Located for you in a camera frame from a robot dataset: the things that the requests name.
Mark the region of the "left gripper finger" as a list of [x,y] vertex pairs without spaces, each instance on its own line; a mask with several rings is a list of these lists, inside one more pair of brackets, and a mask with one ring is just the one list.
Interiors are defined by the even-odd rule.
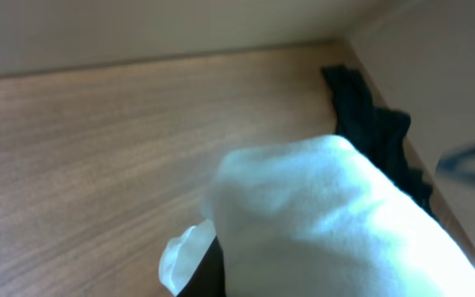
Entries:
[[218,238],[210,244],[193,276],[177,297],[226,297],[223,250]]

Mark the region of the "white t-shirt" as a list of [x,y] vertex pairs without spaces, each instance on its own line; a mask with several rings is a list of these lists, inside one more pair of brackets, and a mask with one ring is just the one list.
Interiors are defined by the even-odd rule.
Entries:
[[458,244],[341,136],[228,154],[203,213],[161,257],[173,295],[218,238],[228,296],[475,296]]

